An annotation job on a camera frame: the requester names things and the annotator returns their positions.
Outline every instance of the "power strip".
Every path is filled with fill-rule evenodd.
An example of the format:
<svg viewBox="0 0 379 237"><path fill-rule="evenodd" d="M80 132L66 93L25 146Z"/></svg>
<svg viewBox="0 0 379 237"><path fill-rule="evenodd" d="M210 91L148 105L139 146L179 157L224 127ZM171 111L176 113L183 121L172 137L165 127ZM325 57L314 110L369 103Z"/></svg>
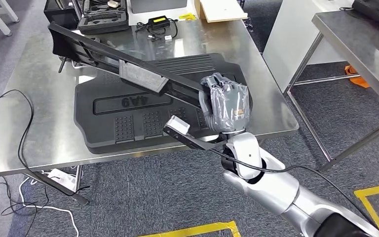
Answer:
<svg viewBox="0 0 379 237"><path fill-rule="evenodd" d="M75 192L75 177L61 171L60 169L52 169L48 174L48 177L65 188L72 190L72 192Z"/></svg>

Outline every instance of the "black case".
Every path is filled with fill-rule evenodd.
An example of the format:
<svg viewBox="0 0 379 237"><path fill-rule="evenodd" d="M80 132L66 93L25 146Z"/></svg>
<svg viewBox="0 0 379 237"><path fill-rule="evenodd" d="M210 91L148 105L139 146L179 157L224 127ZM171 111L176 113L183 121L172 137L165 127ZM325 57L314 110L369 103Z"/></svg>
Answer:
<svg viewBox="0 0 379 237"><path fill-rule="evenodd" d="M79 20L71 0L47 0L44 14L48 22L55 22L69 30L75 30Z"/></svg>
<svg viewBox="0 0 379 237"><path fill-rule="evenodd" d="M117 0L120 6L116 9L108 5L94 5L91 0L83 3L83 17L78 28L84 35L94 35L128 29L126 0Z"/></svg>

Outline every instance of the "black rubber mat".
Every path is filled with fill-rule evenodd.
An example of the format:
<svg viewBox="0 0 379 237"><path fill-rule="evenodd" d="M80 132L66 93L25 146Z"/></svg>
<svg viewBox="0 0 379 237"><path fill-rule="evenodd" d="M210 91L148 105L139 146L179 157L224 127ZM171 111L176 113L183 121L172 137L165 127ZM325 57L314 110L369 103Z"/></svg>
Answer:
<svg viewBox="0 0 379 237"><path fill-rule="evenodd" d="M246 84L239 65L226 62L218 53L153 63L196 82L220 72ZM175 142L162 131L172 115L190 124L189 132L195 137L215 134L206 127L202 111L169 96L136 88L116 75L99 71L95 79L76 86L75 123L95 154Z"/></svg>

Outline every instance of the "power adapter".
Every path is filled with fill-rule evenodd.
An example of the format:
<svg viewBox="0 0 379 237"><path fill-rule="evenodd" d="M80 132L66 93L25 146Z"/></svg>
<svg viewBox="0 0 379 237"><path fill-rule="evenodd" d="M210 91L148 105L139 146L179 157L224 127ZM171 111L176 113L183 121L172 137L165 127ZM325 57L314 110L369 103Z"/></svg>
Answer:
<svg viewBox="0 0 379 237"><path fill-rule="evenodd" d="M148 20L148 23L147 23L148 28L151 28L153 30L166 28L170 25L171 25L171 23L169 22L169 20L166 16L159 16L159 17L151 18Z"/></svg>
<svg viewBox="0 0 379 237"><path fill-rule="evenodd" d="M65 188L72 190L72 192L75 192L75 177L61 171L60 169L52 169L48 174L48 177Z"/></svg>

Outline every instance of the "black cable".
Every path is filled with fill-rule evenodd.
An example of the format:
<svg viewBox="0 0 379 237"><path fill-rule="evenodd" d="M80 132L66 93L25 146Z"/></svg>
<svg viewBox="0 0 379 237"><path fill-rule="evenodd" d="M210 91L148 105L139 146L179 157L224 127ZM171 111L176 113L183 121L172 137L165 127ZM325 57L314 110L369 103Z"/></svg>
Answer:
<svg viewBox="0 0 379 237"><path fill-rule="evenodd" d="M292 165L288 168L285 168L285 169L266 169L266 168L259 168L259 167L256 167L256 166L253 166L253 165L250 165L250 164L247 164L247 163L244 163L242 161L239 161L233 157L230 157L226 154L223 154L221 152L219 152L218 150L216 149L211 149L210 151L216 153L216 154L219 154L221 156L223 156L224 158L226 158L227 160L229 161L233 161L235 163L238 163L238 164L241 164L243 166L246 166L248 168L251 168L251 169L255 169L255 170L259 170L259 171L262 171L262 172L267 172L267 173L284 173L284 172L288 172L292 169L295 169L295 168L302 168L302 169L306 169L308 171L311 171L317 175L319 175L321 178L323 178L326 182L328 182L329 184L331 184L336 190L338 190L338 192L340 192L340 194L342 194L369 222L370 224L372 224L374 227L377 227L377 225L372 221L372 219L363 211L361 210L361 208L355 204L355 202L352 201L352 199L350 199L338 186L336 186L336 184L334 184L332 181L330 181L328 178L326 178L323 174L321 174L319 171L316 171L314 169L311 169L307 166L304 166L304 165L298 165L298 164L295 164L295 165Z"/></svg>
<svg viewBox="0 0 379 237"><path fill-rule="evenodd" d="M340 11L344 11L346 12L348 15L352 16L353 18L356 18L356 19L359 19L359 20L363 20L363 21L373 21L372 19L370 18L364 18L365 16L358 13L356 11L354 11L354 8L352 7L340 7L339 8Z"/></svg>
<svg viewBox="0 0 379 237"><path fill-rule="evenodd" d="M11 92L13 92L13 91L15 91L15 92L19 92L19 93L25 98L25 100L28 102L28 105L30 106L30 112L31 112L31 114L30 114L30 119L29 119L29 121L28 121L28 125L27 125L27 127L25 128L24 133L23 133L22 136L21 136L21 140L20 140L20 142L19 142L19 144L18 144L18 152L17 152L17 156L18 156L19 161L20 161L21 164L23 165L23 167L26 168L26 169L30 172L30 173L29 173L30 175L34 176L34 179L36 179L36 180L38 180L38 181L40 181L40 182L42 182L42 183L45 183L45 184L47 184L47 185L49 185L49 186L51 186L51 187L57 189L58 191L62 192L64 195L69 196L69 197L72 197L73 195L75 195L75 194L76 194L77 192L79 192L80 190L84 190L84 189L89 188L90 186L82 187L82 188L79 188L79 189L78 189L76 192L74 192L73 194L68 194L68 193L64 192L63 190L57 188L57 187L54 186L53 184L50 184L49 182L47 182L47 181L45 181L45 180L42 180L40 177L38 177L38 176L37 176L37 175L36 175L36 174L35 174L35 173L34 173L34 172L28 167L27 161L26 161L25 158L24 158L24 154L23 154L23 150L22 150L22 148L23 148L23 145L24 145L25 137L26 137L28 131L30 130L31 123L33 122L33 118L34 118L34 107L33 107L32 103L31 103L31 101L27 98L27 96L26 96L22 91L20 91L20 90L18 90L18 89L12 89L12 90L9 90L9 91L5 92L4 94L2 94L2 95L0 96L0 98L6 96L8 93L11 93Z"/></svg>
<svg viewBox="0 0 379 237"><path fill-rule="evenodd" d="M168 21L172 22L175 26L175 34L173 36L171 36L173 39L178 35L178 26L176 24L176 20L171 19L171 18L167 18L167 19L168 19ZM161 37L161 36L164 36L166 34L166 28L165 27L154 30L154 29L152 29L151 25L149 25L147 23L145 24L143 22L138 22L136 24L136 27L137 27L137 29L134 32L138 32L138 31L146 29L146 31L150 34L152 39L154 39L154 40L165 40L165 37Z"/></svg>
<svg viewBox="0 0 379 237"><path fill-rule="evenodd" d="M3 179L4 179L4 181L5 182L0 182L0 184L4 184L5 186L6 186L6 194L7 194L7 196L8 196L8 199L9 199L9 204L10 204L10 206L9 207L7 207L6 209L4 209L1 213L0 213L0 215L1 216L7 216L7 215L10 215L10 214L16 214L16 215L20 215L20 216L31 216L31 215L34 215L34 217L33 217L33 220L32 220L32 222L31 222L31 224L30 224L30 226L28 227L28 229L27 229L27 232L25 233L25 236L27 236L28 235L28 233L30 232L30 229L31 229L31 226L33 226L33 223L34 223L34 220L36 219L36 216L37 216L37 213L40 211L40 210L42 210L45 206L47 206L47 204L49 203L49 198L48 198L48 194L47 194L47 189L46 189L46 186L44 186L44 193L45 193L45 196L46 196L46 199L47 199L47 201L46 201L46 203L39 209L38 207L37 207L37 205L36 205L36 201L34 201L34 202L16 202L16 201L14 201L14 200L12 200L12 198L11 198L11 190L10 190L10 187L9 187L9 184L8 184L8 182L7 182L7 180L5 179L5 177L2 177ZM23 205L22 207L20 207L20 208L18 208L18 209L15 209L14 210L14 207L15 206L17 206L17 205ZM29 214L21 214L21 213L18 213L18 211L20 211L21 209L24 209L26 206L35 206L35 211L33 212L33 213L29 213ZM8 209L12 209L12 211L11 212L9 212L9 213L5 213L4 214L4 212L6 212Z"/></svg>

